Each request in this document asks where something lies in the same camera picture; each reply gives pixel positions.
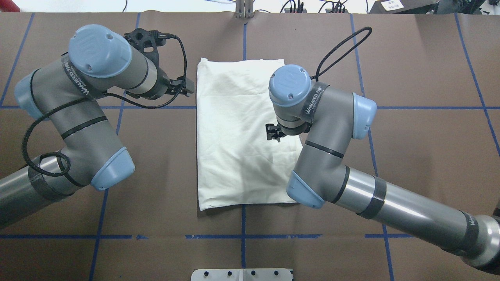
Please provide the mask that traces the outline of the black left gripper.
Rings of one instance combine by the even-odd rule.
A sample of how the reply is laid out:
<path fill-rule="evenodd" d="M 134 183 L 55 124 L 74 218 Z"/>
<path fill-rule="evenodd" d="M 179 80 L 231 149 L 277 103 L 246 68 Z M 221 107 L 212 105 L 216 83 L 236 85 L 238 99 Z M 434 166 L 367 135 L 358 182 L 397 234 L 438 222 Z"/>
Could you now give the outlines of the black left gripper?
<path fill-rule="evenodd" d="M 192 95 L 195 93 L 195 83 L 191 79 L 186 78 L 186 75 L 170 79 L 167 74 L 160 74 L 158 82 L 160 85 L 158 98 L 169 95 L 174 100 L 179 94 Z"/>

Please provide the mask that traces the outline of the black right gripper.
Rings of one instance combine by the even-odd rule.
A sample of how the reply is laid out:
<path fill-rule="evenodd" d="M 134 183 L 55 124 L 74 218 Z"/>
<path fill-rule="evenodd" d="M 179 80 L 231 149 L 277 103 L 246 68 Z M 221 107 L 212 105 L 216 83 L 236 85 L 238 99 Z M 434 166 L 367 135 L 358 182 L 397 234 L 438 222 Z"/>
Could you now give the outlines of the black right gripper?
<path fill-rule="evenodd" d="M 300 135 L 302 133 L 309 133 L 311 129 L 311 123 L 306 122 L 301 119 L 294 121 L 287 121 L 278 119 L 279 124 L 267 123 L 265 124 L 266 129 L 266 139 L 268 141 L 276 140 L 281 141 L 281 138 L 286 135 Z"/>

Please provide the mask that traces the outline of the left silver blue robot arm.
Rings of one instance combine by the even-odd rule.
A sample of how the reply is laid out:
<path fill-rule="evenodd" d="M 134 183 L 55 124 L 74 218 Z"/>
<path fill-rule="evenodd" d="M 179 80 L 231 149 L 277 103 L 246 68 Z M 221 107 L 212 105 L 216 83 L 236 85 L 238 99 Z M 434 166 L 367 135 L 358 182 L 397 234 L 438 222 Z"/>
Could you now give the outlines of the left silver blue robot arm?
<path fill-rule="evenodd" d="M 147 109 L 135 99 L 193 94 L 186 66 L 176 79 L 159 66 L 157 48 L 168 39 L 180 43 L 186 61 L 182 40 L 175 34 L 139 27 L 122 36 L 102 25 L 85 25 L 70 38 L 68 51 L 59 59 L 16 84 L 16 101 L 34 122 L 21 143 L 26 166 L 1 180 L 1 228 L 82 187 L 107 190 L 134 173 L 132 157 L 98 99 L 115 97 Z M 65 147 L 31 158 L 30 135 L 45 120 L 52 122 Z"/>

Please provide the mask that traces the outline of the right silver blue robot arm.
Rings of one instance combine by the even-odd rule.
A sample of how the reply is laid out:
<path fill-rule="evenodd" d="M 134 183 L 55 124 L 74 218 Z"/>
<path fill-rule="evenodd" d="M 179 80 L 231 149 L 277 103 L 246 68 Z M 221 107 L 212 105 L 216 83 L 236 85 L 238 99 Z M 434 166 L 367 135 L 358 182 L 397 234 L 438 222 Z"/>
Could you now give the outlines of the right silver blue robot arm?
<path fill-rule="evenodd" d="M 316 209 L 334 203 L 499 274 L 498 215 L 474 216 L 343 164 L 350 141 L 370 129 L 374 101 L 314 82 L 293 64 L 274 71 L 268 90 L 277 124 L 266 125 L 267 139 L 307 133 L 286 187 L 291 199 Z"/>

